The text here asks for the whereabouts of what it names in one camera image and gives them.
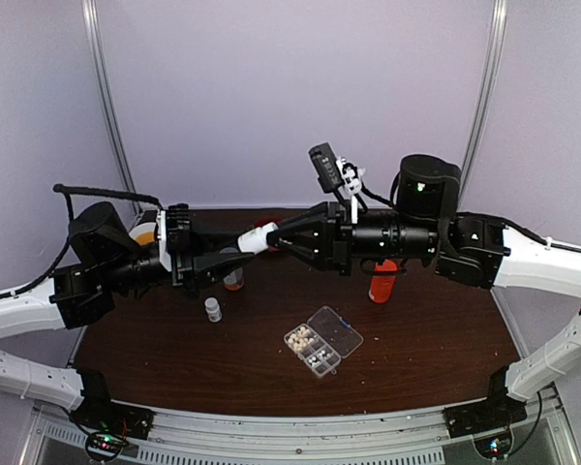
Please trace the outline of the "grey capped supplement bottle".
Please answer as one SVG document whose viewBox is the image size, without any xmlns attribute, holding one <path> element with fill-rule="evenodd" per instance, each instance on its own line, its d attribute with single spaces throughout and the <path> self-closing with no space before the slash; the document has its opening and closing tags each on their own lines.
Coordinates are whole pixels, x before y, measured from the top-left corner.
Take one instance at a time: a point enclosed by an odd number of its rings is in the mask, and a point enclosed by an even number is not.
<svg viewBox="0 0 581 465">
<path fill-rule="evenodd" d="M 221 250 L 221 253 L 223 254 L 238 253 L 238 249 L 236 249 L 235 247 L 226 247 Z M 245 284 L 243 268 L 239 267 L 233 272 L 231 272 L 229 275 L 227 275 L 224 278 L 223 284 L 224 287 L 230 292 L 240 291 Z"/>
</svg>

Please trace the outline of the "small white bottle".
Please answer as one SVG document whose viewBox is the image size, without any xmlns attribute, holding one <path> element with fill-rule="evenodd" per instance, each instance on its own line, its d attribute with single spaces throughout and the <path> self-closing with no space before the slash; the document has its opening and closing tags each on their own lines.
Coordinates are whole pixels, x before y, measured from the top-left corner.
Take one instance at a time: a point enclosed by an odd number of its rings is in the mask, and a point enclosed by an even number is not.
<svg viewBox="0 0 581 465">
<path fill-rule="evenodd" d="M 222 310 L 217 298 L 213 296 L 208 297 L 204 301 L 204 309 L 211 323 L 218 323 L 222 320 Z"/>
<path fill-rule="evenodd" d="M 241 253 L 258 255 L 269 249 L 267 237 L 278 230 L 278 225 L 269 222 L 263 226 L 253 228 L 237 238 L 237 247 Z"/>
</svg>

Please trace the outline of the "orange pill bottle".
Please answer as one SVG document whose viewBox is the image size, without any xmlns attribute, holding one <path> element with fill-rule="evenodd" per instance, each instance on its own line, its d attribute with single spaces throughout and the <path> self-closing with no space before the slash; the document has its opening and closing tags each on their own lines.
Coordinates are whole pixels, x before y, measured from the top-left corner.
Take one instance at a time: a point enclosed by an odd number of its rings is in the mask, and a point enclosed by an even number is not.
<svg viewBox="0 0 581 465">
<path fill-rule="evenodd" d="M 396 280 L 398 265 L 392 260 L 384 260 L 375 265 L 368 292 L 369 298 L 377 304 L 389 301 Z"/>
</svg>

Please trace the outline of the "clear plastic pill organizer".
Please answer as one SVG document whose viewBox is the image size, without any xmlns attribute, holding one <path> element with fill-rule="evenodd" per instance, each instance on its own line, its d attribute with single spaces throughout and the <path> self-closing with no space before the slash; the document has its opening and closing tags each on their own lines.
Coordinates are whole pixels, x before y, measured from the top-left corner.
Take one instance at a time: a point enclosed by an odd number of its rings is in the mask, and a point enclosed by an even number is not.
<svg viewBox="0 0 581 465">
<path fill-rule="evenodd" d="M 329 306 L 317 310 L 283 338 L 287 347 L 317 377 L 335 375 L 340 363 L 363 343 L 363 336 Z"/>
</svg>

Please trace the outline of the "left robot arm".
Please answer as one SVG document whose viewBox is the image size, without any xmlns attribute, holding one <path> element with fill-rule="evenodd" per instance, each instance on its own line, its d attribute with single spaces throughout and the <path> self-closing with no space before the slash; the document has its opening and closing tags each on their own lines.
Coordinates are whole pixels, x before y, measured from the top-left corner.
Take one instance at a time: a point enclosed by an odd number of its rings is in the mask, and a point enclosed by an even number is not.
<svg viewBox="0 0 581 465">
<path fill-rule="evenodd" d="M 172 284 L 197 293 L 268 247 L 269 223 L 234 234 L 194 223 L 186 205 L 161 208 L 154 237 L 141 244 L 126 230 L 112 203 L 98 202 L 69 225 L 66 249 L 76 264 L 59 266 L 32 282 L 0 292 L 0 339 L 37 330 L 74 329 L 98 322 L 116 295 Z M 0 390 L 83 415 L 100 430 L 120 420 L 104 377 L 58 368 L 0 350 Z"/>
</svg>

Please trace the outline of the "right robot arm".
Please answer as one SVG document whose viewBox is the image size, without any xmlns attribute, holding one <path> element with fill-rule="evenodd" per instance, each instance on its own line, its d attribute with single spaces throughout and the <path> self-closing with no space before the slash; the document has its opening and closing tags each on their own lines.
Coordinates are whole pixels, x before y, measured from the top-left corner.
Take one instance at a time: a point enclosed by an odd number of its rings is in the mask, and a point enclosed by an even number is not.
<svg viewBox="0 0 581 465">
<path fill-rule="evenodd" d="M 323 202 L 281 222 L 269 246 L 319 270 L 351 271 L 353 260 L 419 260 L 471 287 L 527 288 L 581 299 L 581 247 L 541 237 L 502 217 L 458 209 L 460 169 L 431 155 L 404 157 L 390 190 L 391 207 L 352 219 Z M 581 307 L 564 329 L 531 355 L 491 376 L 486 399 L 448 418 L 494 428 L 520 412 L 542 388 L 581 363 Z"/>
</svg>

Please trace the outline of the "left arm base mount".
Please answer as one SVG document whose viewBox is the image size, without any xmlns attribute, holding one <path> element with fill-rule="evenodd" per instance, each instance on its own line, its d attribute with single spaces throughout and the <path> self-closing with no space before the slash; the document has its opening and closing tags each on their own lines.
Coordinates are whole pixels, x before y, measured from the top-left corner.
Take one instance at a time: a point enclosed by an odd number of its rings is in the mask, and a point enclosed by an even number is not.
<svg viewBox="0 0 581 465">
<path fill-rule="evenodd" d="M 76 374 L 82 382 L 82 401 L 69 410 L 68 418 L 84 434 L 84 451 L 90 459 L 107 463 L 131 445 L 130 439 L 148 438 L 152 410 L 112 400 L 100 372 L 77 370 Z"/>
</svg>

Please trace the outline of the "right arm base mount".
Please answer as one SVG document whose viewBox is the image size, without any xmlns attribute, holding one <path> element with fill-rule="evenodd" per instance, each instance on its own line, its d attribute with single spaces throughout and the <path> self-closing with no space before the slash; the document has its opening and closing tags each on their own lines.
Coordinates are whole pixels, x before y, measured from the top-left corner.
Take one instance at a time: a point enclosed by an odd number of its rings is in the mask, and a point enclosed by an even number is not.
<svg viewBox="0 0 581 465">
<path fill-rule="evenodd" d="M 443 417 L 451 439 L 479 436 L 475 450 L 482 458 L 504 460 L 514 451 L 511 426 L 527 418 L 526 402 L 509 397 L 505 385 L 507 368 L 493 373 L 483 400 L 447 407 Z"/>
</svg>

